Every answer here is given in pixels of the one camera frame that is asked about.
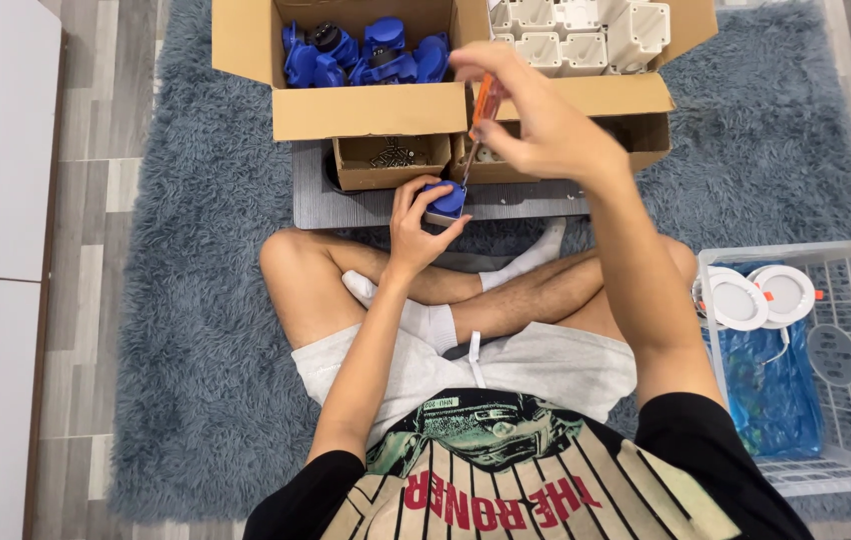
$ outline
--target foot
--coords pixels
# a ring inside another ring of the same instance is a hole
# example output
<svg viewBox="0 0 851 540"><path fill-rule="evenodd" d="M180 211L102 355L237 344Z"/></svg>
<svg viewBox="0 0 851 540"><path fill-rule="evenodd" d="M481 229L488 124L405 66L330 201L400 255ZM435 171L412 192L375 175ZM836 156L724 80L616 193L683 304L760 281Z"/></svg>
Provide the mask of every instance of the foot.
<svg viewBox="0 0 851 540"><path fill-rule="evenodd" d="M482 292L508 282L513 278L522 276L538 266L559 259L559 251L562 248L562 237L566 233L566 218L553 217L545 226L545 232L541 238L532 244L523 254L506 265L505 268L495 272L479 272L482 282Z"/></svg>
<svg viewBox="0 0 851 540"><path fill-rule="evenodd" d="M342 283L367 310L379 291L368 277L355 270L349 270L343 274ZM398 327L428 343L440 356L458 345L456 321L453 320L453 311L447 303L422 305L418 301L406 299L402 307L402 315L398 320Z"/></svg>

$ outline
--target low table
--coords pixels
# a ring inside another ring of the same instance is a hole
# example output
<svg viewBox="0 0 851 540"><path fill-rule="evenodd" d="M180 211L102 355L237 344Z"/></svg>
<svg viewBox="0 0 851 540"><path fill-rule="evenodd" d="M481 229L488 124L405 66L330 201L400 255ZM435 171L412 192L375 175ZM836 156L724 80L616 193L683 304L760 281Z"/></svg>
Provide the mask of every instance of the low table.
<svg viewBox="0 0 851 540"><path fill-rule="evenodd" d="M394 189L344 194L333 189L325 160L332 142L292 143L292 221L300 229L351 229L389 224ZM568 179L470 184L464 214L472 219L587 215L580 187Z"/></svg>

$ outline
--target hand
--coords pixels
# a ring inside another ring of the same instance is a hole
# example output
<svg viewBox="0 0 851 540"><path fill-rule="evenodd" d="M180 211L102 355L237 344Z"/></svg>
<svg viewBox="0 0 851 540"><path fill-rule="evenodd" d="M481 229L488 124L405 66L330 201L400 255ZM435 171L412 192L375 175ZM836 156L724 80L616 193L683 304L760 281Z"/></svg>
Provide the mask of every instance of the hand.
<svg viewBox="0 0 851 540"><path fill-rule="evenodd" d="M449 244L462 233L466 223L473 218L471 215L463 215L440 234L430 234L423 230L422 218L426 213L426 205L443 195L448 195L453 191L453 187L443 185L423 191L418 197L415 197L415 194L426 184L434 185L438 182L439 178L423 175L410 179L395 190L395 199L392 201L392 220L389 221L392 254L389 255L389 264L386 269L391 269L403 279L411 280L422 272L423 268L435 261L435 258L446 251Z"/></svg>
<svg viewBox="0 0 851 540"><path fill-rule="evenodd" d="M472 42L452 51L457 81L498 77L521 119L521 139L495 120L483 120L483 144L522 173L569 178L595 193L610 183L633 182L629 154L589 117L559 95L552 82L503 43Z"/></svg>

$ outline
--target blue plastic bag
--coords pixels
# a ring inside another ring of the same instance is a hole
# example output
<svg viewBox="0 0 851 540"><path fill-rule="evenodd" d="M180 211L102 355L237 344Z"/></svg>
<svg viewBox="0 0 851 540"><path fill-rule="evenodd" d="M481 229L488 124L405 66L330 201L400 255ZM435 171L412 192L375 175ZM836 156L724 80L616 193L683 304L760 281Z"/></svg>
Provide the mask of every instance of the blue plastic bag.
<svg viewBox="0 0 851 540"><path fill-rule="evenodd" d="M774 262L730 265L748 274ZM719 331L722 366L735 430L751 456L817 458L822 452L822 411L806 348L806 322L788 327L785 353L781 330ZM703 328L709 343L709 330Z"/></svg>

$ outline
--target cardboard box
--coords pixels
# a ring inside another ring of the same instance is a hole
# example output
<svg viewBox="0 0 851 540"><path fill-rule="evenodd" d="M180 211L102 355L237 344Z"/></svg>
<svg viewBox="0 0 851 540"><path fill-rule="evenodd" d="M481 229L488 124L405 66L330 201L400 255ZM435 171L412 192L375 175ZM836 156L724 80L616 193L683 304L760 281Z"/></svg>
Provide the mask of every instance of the cardboard box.
<svg viewBox="0 0 851 540"><path fill-rule="evenodd" d="M622 116L594 117L600 127L612 131L626 152L629 153L629 164L633 173L655 164L672 150L670 140L669 114L667 112L650 112L648 114L626 114ZM516 121L503 122L502 125L514 137L519 136L520 123ZM466 172L466 133L456 133L452 136L452 166L449 179L460 182ZM474 161L468 171L468 183L472 184L515 184L523 182L539 182L539 178L523 174L505 161Z"/></svg>
<svg viewBox="0 0 851 540"><path fill-rule="evenodd" d="M415 165L372 166L371 159L382 153L386 147L385 137L334 139L332 150L335 153L339 187L346 191L398 188L424 174L439 176L452 157L447 134L401 136L398 138L398 145L415 152Z"/></svg>
<svg viewBox="0 0 851 540"><path fill-rule="evenodd" d="M656 1L669 5L671 41L649 62L648 73L552 79L563 98L587 117L668 113L675 109L666 83L655 70L717 34L719 23L714 0ZM502 102L496 118L518 120L515 104Z"/></svg>
<svg viewBox="0 0 851 540"><path fill-rule="evenodd" d="M489 41L486 0L212 0L212 67L270 85L276 141L369 135L429 135L467 128L462 82L287 88L284 26L335 21L362 40L365 27L392 16L405 45L448 32L453 48Z"/></svg>

